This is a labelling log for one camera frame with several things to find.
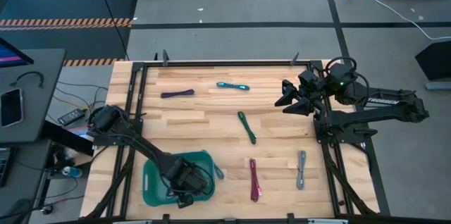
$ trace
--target computer screen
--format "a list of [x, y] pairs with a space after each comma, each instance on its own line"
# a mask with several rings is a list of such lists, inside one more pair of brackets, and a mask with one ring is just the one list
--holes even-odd
[[32, 64], [33, 60], [0, 38], [0, 68]]

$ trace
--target smartphone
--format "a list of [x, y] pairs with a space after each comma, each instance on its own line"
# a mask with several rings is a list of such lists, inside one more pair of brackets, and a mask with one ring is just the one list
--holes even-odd
[[23, 97], [21, 89], [13, 89], [0, 97], [1, 126], [8, 127], [23, 120]]

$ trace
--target wooden table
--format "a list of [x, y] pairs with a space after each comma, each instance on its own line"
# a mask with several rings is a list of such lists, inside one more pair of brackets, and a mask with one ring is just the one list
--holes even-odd
[[[107, 104], [125, 105], [132, 62], [116, 62], [111, 76]], [[142, 169], [146, 158], [137, 152], [133, 167], [128, 220], [224, 218], [333, 217], [326, 169], [320, 145], [316, 142], [312, 117], [282, 113], [274, 102], [281, 97], [281, 81], [299, 84], [302, 66], [202, 66], [150, 68], [147, 72], [142, 135], [162, 151], [178, 153], [207, 150], [225, 174], [216, 179], [216, 191], [209, 201], [195, 202], [178, 209], [176, 205], [150, 207], [142, 199]], [[135, 89], [139, 87], [137, 77]], [[250, 91], [221, 89], [219, 81], [250, 86]], [[161, 99], [162, 92], [193, 88], [195, 95]], [[136, 91], [132, 111], [136, 107]], [[331, 99], [335, 110], [352, 111]], [[237, 112], [244, 111], [257, 144], [252, 145]], [[116, 148], [109, 147], [96, 158], [89, 174], [81, 216], [87, 215], [111, 184]], [[298, 151], [307, 152], [305, 188], [296, 188]], [[357, 194], [378, 211], [366, 156], [342, 144], [347, 179]], [[263, 196], [250, 199], [249, 159], [257, 160], [257, 175]], [[340, 184], [335, 180], [339, 199]], [[122, 188], [116, 197], [119, 213]]]

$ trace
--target gray floor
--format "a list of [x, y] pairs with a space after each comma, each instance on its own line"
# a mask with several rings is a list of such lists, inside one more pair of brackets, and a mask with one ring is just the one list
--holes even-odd
[[[382, 0], [413, 20], [451, 21], [451, 0]], [[335, 0], [340, 20], [402, 22], [372, 0]], [[217, 22], [331, 22], [327, 0], [138, 0], [135, 23]], [[417, 29], [344, 29], [350, 56], [372, 86], [415, 89], [431, 117], [419, 124], [371, 124], [390, 211], [394, 216], [451, 220], [451, 108], [450, 92], [427, 92], [426, 77], [414, 57], [431, 42]], [[433, 37], [451, 35], [450, 28], [425, 29]], [[171, 59], [333, 58], [341, 56], [332, 28], [228, 28], [132, 30], [128, 53], [132, 60], [153, 59], [166, 49]], [[111, 66], [64, 68], [61, 80], [107, 86]], [[93, 88], [61, 86], [91, 102]], [[59, 117], [72, 110], [53, 101], [49, 114]], [[85, 181], [69, 196], [84, 193]], [[65, 192], [73, 181], [51, 184], [50, 194]], [[32, 223], [73, 220], [81, 200], [67, 201], [50, 216], [34, 213]]]

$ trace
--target green tray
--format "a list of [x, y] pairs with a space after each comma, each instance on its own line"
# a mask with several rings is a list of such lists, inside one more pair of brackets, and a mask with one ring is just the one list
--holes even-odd
[[[196, 151], [196, 152], [187, 152], [174, 154], [175, 156], [181, 156], [187, 159], [190, 162], [195, 163], [199, 167], [205, 169], [209, 172], [209, 174], [213, 178], [213, 184], [211, 184], [209, 176], [202, 172], [202, 175], [205, 177], [205, 180], [208, 182], [206, 191], [210, 192], [210, 194], [199, 194], [192, 195], [194, 201], [207, 201], [211, 198], [214, 193], [215, 183], [214, 183], [214, 162], [211, 156], [206, 151]], [[153, 161], [147, 160], [142, 170], [142, 198], [144, 202], [148, 206], [162, 206], [167, 204], [177, 204], [177, 197], [173, 197], [172, 199], [168, 199], [166, 197], [166, 193], [168, 188], [166, 188], [160, 177], [158, 175], [158, 170], [156, 169], [156, 165]]]

